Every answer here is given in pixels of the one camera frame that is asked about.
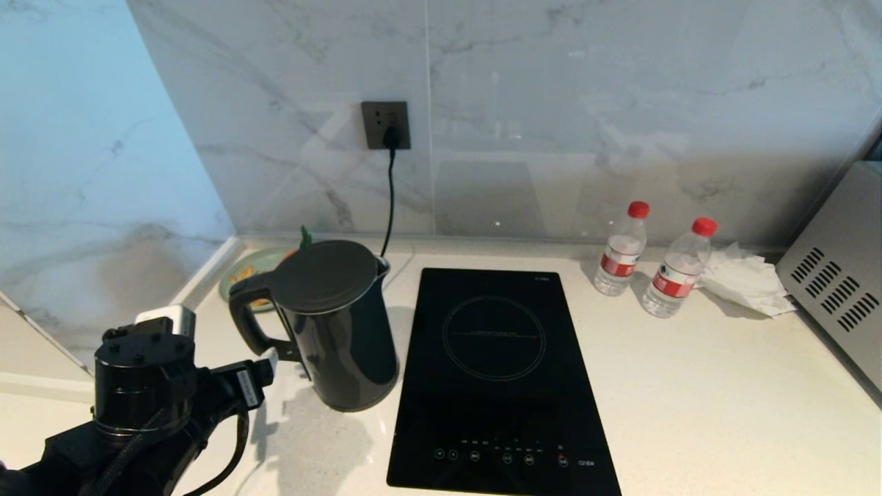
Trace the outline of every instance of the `white napkin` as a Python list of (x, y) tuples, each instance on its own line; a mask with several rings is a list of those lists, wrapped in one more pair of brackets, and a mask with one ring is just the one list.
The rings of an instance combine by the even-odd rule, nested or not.
[(738, 243), (711, 254), (698, 286), (769, 317), (796, 310), (785, 298), (787, 291), (774, 265), (767, 264), (762, 257), (748, 255)]

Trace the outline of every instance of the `plastic bottle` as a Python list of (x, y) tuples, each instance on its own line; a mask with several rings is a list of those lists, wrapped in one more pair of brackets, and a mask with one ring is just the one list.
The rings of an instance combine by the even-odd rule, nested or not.
[(594, 277), (594, 286), (604, 295), (617, 297), (628, 288), (637, 267), (637, 259), (647, 246), (647, 229), (644, 219), (649, 215), (649, 205), (633, 201), (628, 215), (616, 224), (607, 240), (600, 267)]
[(699, 217), (692, 231), (671, 244), (658, 272), (643, 295), (643, 308), (666, 319), (680, 310), (711, 254), (710, 237), (716, 232), (713, 219)]

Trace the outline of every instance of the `bottle label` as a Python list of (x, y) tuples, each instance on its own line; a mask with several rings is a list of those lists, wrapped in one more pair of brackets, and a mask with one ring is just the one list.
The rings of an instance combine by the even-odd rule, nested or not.
[(653, 278), (653, 286), (669, 297), (685, 298), (698, 279), (697, 275), (684, 274), (662, 263)]
[(601, 268), (616, 277), (626, 277), (634, 274), (634, 268), (637, 266), (639, 258), (639, 255), (625, 255), (617, 252), (607, 244), (606, 250), (603, 251)]

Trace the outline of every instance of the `white device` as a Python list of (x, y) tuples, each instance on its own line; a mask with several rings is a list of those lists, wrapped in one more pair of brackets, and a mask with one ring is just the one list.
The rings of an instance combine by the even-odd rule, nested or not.
[(168, 317), (173, 322), (171, 334), (180, 334), (195, 339), (196, 333), (196, 313), (193, 310), (183, 306), (182, 304), (172, 304), (141, 312), (135, 317), (135, 323), (144, 322), (146, 320), (158, 319), (159, 317)]

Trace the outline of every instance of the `cable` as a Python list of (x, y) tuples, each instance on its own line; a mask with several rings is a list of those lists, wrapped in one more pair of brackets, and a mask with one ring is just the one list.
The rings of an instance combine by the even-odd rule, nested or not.
[(235, 451), (233, 451), (233, 457), (229, 459), (227, 466), (224, 467), (224, 469), (220, 471), (220, 474), (215, 478), (202, 484), (196, 491), (190, 491), (184, 494), (184, 496), (199, 496), (200, 494), (205, 494), (217, 487), (229, 477), (231, 473), (233, 473), (235, 466), (242, 460), (242, 455), (245, 453), (245, 445), (248, 444), (249, 424), (250, 419), (248, 418), (248, 410), (240, 405), (239, 416), (235, 425)]
[(104, 496), (104, 493), (110, 489), (110, 486), (116, 481), (116, 478), (123, 473), (123, 470), (129, 466), (129, 463), (138, 456), (145, 447), (150, 446), (147, 441), (158, 435), (156, 432), (150, 431), (150, 429), (153, 429), (161, 420), (164, 420), (167, 415), (168, 409), (160, 409), (141, 427), (141, 431), (146, 432), (135, 434), (129, 442), (125, 443), (123, 449), (119, 450), (119, 453), (116, 454), (113, 462), (111, 462), (107, 469), (104, 470), (104, 473), (101, 474), (101, 478), (99, 478), (95, 485), (92, 486), (92, 491), (89, 492), (90, 496)]
[(389, 246), (389, 236), (392, 234), (392, 220), (395, 218), (395, 185), (392, 182), (392, 166), (395, 164), (395, 150), (401, 142), (401, 135), (398, 128), (389, 126), (383, 135), (383, 144), (389, 148), (389, 225), (386, 227), (386, 236), (383, 241), (383, 250), (380, 251), (380, 258), (385, 256), (385, 249)]

